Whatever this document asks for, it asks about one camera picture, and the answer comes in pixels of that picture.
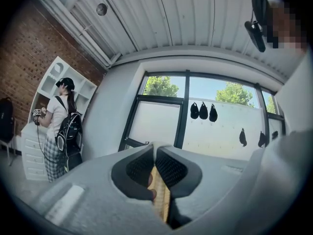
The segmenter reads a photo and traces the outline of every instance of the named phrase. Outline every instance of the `green tree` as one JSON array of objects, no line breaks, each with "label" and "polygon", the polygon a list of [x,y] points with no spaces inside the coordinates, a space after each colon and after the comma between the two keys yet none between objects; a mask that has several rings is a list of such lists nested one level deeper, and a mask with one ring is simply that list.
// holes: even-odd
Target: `green tree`
[{"label": "green tree", "polygon": [[179,87],[171,84],[169,76],[150,76],[143,91],[144,95],[177,96]]},{"label": "green tree", "polygon": [[271,113],[274,113],[274,114],[276,113],[272,96],[268,97],[268,104],[266,106],[266,109],[267,109],[268,112],[271,112]]},{"label": "green tree", "polygon": [[226,88],[217,91],[215,100],[254,107],[253,103],[249,103],[252,98],[252,93],[241,84],[226,82]]}]

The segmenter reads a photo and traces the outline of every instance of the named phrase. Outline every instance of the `sky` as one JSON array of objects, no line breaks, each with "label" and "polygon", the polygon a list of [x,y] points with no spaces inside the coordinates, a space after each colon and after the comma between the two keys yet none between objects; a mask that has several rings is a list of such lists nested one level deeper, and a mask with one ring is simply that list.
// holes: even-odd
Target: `sky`
[{"label": "sky", "polygon": [[[185,90],[185,77],[172,76],[171,83],[179,87],[177,97],[184,97]],[[215,100],[217,90],[225,89],[226,81],[203,78],[203,77],[191,77],[189,86],[189,97],[205,98]],[[255,89],[249,86],[243,86],[244,89],[252,92],[253,98],[250,103],[254,104],[255,108],[259,108],[258,98],[256,96]],[[265,104],[268,104],[268,93],[264,93]]]}]

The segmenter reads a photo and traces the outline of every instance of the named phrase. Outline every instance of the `woman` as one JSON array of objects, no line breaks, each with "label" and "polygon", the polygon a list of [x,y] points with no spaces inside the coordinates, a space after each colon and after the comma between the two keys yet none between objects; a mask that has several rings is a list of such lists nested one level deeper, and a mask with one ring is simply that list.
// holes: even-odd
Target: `woman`
[{"label": "woman", "polygon": [[45,168],[50,182],[53,182],[65,173],[64,154],[58,149],[55,137],[59,132],[62,121],[67,115],[76,112],[73,80],[68,77],[62,78],[56,85],[59,87],[60,98],[67,110],[57,98],[53,97],[48,103],[45,117],[38,117],[38,120],[34,119],[40,125],[48,128],[44,153]]}]

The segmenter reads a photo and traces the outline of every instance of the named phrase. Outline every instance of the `white cabinet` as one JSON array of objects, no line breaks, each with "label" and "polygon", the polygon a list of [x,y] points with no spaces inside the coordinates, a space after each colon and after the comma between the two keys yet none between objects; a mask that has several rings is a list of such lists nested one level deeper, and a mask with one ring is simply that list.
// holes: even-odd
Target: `white cabinet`
[{"label": "white cabinet", "polygon": [[55,84],[63,77],[70,77],[74,82],[74,99],[77,111],[81,114],[82,120],[85,117],[87,107],[97,88],[95,84],[74,70],[60,57],[57,57],[52,62],[37,88],[29,112],[28,124],[22,129],[22,161],[26,179],[48,180],[45,170],[44,155],[42,153],[44,150],[47,128],[40,126],[38,128],[38,135],[37,126],[32,121],[31,113],[36,108],[38,98],[41,95],[48,99],[58,95],[58,88]]}]

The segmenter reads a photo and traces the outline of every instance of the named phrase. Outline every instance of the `finger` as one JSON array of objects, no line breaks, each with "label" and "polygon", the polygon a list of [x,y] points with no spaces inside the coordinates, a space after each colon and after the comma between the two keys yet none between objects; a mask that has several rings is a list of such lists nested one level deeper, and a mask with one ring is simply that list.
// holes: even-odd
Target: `finger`
[{"label": "finger", "polygon": [[153,176],[152,174],[150,174],[149,179],[148,179],[148,186],[150,186],[150,184],[152,183],[153,180]]},{"label": "finger", "polygon": [[157,196],[157,191],[155,189],[151,189],[150,191],[152,191],[153,199],[155,199]]}]

